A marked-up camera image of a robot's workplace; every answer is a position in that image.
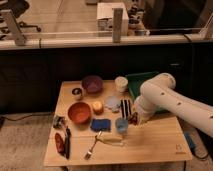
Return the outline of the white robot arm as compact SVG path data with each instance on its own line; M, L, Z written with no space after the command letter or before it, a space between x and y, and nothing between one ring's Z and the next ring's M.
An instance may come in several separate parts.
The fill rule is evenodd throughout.
M166 109L213 138L213 106L174 91L175 78L161 73L140 86L134 107L142 122L148 121L158 107Z

